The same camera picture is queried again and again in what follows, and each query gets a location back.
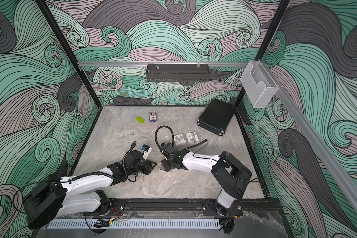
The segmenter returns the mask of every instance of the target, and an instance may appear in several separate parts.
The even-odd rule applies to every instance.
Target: black metal frame
[[[143,216],[145,212],[195,212],[198,215],[211,216],[214,219],[219,219],[220,222],[228,219],[222,216],[218,216],[215,209],[216,199],[167,199],[167,198],[155,198],[155,199],[109,199],[112,205],[110,212],[106,216],[97,216],[96,213],[86,213],[87,216],[93,216],[94,218],[110,218],[113,216],[122,216],[126,212],[138,212],[135,216]],[[269,219],[268,215],[265,215],[265,211],[277,211],[282,219],[284,229],[289,238],[293,238],[294,235],[291,231],[290,225],[284,214],[282,205],[277,198],[262,198],[262,199],[242,199],[234,201],[229,208],[231,216],[240,216],[243,211],[250,211],[258,213],[259,216]]]
[[[269,198],[269,197],[271,197],[270,196],[270,191],[268,190],[265,177],[264,177],[264,175],[262,173],[262,170],[260,169],[257,157],[255,157],[254,149],[252,148],[252,145],[250,143],[250,140],[249,140],[249,137],[248,137],[247,132],[245,130],[245,127],[242,124],[241,115],[239,114],[238,110],[235,111],[235,117],[237,118],[238,125],[239,125],[239,127],[241,129],[242,136],[243,136],[243,139],[245,140],[245,144],[246,144],[246,147],[248,149],[252,164],[254,165],[255,172],[257,173],[257,176],[259,178],[261,178],[259,180],[260,180],[260,186],[262,188],[262,192],[263,192],[265,198]]]
[[[77,74],[81,78],[83,84],[86,86],[88,92],[90,93],[91,97],[93,98],[96,106],[99,108],[99,111],[97,112],[97,115],[95,116],[94,121],[92,122],[92,125],[90,127],[90,130],[85,138],[85,141],[83,142],[83,145],[81,149],[78,152],[77,159],[75,160],[70,172],[69,176],[71,176],[76,168],[76,165],[83,153],[83,150],[86,146],[86,143],[94,129],[94,126],[98,120],[98,117],[102,111],[103,105],[101,105],[99,98],[97,97],[94,89],[90,85],[90,81],[87,78],[85,72],[81,70],[77,64],[77,59],[70,49],[67,40],[62,34],[61,29],[59,28],[56,20],[52,16],[52,13],[50,12],[50,9],[48,8],[45,0],[35,0],[38,7],[40,8],[42,14],[44,15],[45,19],[47,20],[49,26],[51,27],[52,31],[57,37],[57,40],[60,42],[63,50],[65,51],[67,57],[71,61],[71,63],[74,66],[74,69],[76,70]],[[290,0],[281,0],[279,7],[275,13],[275,16],[273,17],[270,27],[268,29],[268,32],[262,42],[262,45],[256,55],[255,60],[261,60],[264,56],[265,51],[267,50],[268,45],[271,42],[272,37],[274,36],[276,29],[280,23],[281,18],[283,17],[283,14],[288,6],[288,3]],[[242,98],[245,95],[245,89],[241,88],[241,91],[238,95],[238,98],[235,102],[235,107],[238,108],[240,103],[242,102]],[[153,106],[153,105],[113,105],[113,106]],[[158,107],[164,107],[164,106],[189,106],[189,107],[204,107],[205,105],[154,105]],[[270,196],[269,190],[267,188],[267,184],[264,181],[264,177],[262,174],[262,171],[259,167],[259,164],[257,162],[257,159],[255,157],[254,150],[251,146],[251,143],[249,141],[249,138],[247,136],[247,133],[243,127],[242,124],[242,119],[241,116],[238,112],[238,110],[235,112],[238,125],[241,129],[242,135],[244,137],[248,152],[250,154],[252,163],[254,165],[255,171],[257,173],[257,176],[259,176],[261,179],[261,187],[262,191],[265,195],[264,199],[243,199],[242,201],[236,201],[233,203],[233,207],[238,207],[241,206],[243,211],[256,211],[256,210],[277,210],[279,214],[282,217],[282,222],[283,225],[285,226],[286,232],[289,237],[293,237],[292,231],[290,229],[290,226],[288,224],[288,221],[286,219],[286,216],[283,212],[282,206],[280,204],[280,201],[278,199],[274,198],[268,198]],[[123,212],[128,212],[128,211],[195,211],[195,212],[201,212],[205,216],[214,216],[214,209],[212,208],[212,204],[215,203],[215,199],[110,199],[111,202],[117,209],[123,213]],[[36,229],[33,231],[32,237],[35,237],[40,229]]]
[[[57,37],[57,40],[61,44],[63,51],[65,51],[67,58],[69,58],[75,71],[79,75],[79,77],[82,80],[83,84],[85,85],[86,89],[89,91],[95,104],[97,105],[98,108],[102,108],[102,104],[100,103],[100,100],[99,100],[97,94],[95,93],[94,89],[91,87],[90,81],[87,78],[85,72],[79,68],[78,60],[75,57],[73,51],[71,50],[69,44],[67,43],[67,40],[63,36],[62,31],[59,28],[56,19],[54,19],[52,12],[50,12],[50,9],[49,9],[48,5],[46,4],[45,0],[35,0],[35,1],[38,5],[38,8],[44,15],[46,21],[48,22],[50,28],[54,32],[54,35]]]
[[[99,118],[101,112],[102,112],[102,108],[99,108],[99,110],[98,110],[98,112],[97,112],[97,114],[96,114],[96,116],[95,116],[95,118],[94,118],[94,121],[91,123],[89,132],[87,133],[86,138],[85,138],[85,140],[83,141],[83,144],[82,144],[82,146],[81,146],[81,149],[78,151],[77,158],[74,160],[73,166],[71,167],[68,176],[73,176],[74,170],[75,170],[75,168],[77,167],[78,161],[79,161],[80,158],[81,158],[81,155],[82,155],[82,153],[83,153],[83,151],[84,151],[84,148],[86,147],[87,141],[88,141],[89,138],[90,138],[90,135],[91,135],[91,133],[92,133],[92,131],[93,131],[93,129],[94,129],[95,124],[96,124],[97,121],[98,121],[98,118]]]
[[[263,39],[263,42],[261,46],[259,47],[259,50],[257,52],[257,55],[255,56],[254,60],[261,60],[263,59],[263,56],[266,53],[268,45],[271,43],[272,38],[274,37],[276,33],[276,29],[278,28],[280,21],[282,20],[282,17],[284,15],[284,12],[287,9],[288,4],[290,3],[290,0],[281,0],[279,3],[278,8],[276,9],[275,15],[271,20],[271,24],[268,27],[268,31]],[[242,102],[242,98],[245,95],[245,89],[242,88],[242,90],[239,92],[238,98],[235,101],[235,106],[239,107],[239,105]]]

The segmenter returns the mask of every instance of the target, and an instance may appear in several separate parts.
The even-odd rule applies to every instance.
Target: aluminum rail
[[[111,61],[111,60],[90,60],[78,61],[79,67],[147,67],[148,64],[208,64],[209,67],[233,67],[244,68],[246,62],[231,61]]]

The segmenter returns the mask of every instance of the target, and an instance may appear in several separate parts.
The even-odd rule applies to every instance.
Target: clear acrylic holder
[[[249,61],[242,74],[241,83],[253,108],[265,108],[274,96],[278,87],[273,78],[267,64],[261,61]]]

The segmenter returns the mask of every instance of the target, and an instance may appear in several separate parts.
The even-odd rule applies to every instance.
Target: vent grille
[[[98,219],[87,220],[93,227]],[[88,229],[84,219],[54,219],[48,229]],[[220,229],[218,219],[127,219],[111,223],[110,229]]]

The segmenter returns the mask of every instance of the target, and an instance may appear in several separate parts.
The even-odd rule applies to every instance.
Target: black hard case
[[[235,110],[234,105],[212,99],[198,118],[197,125],[222,136],[226,132]]]

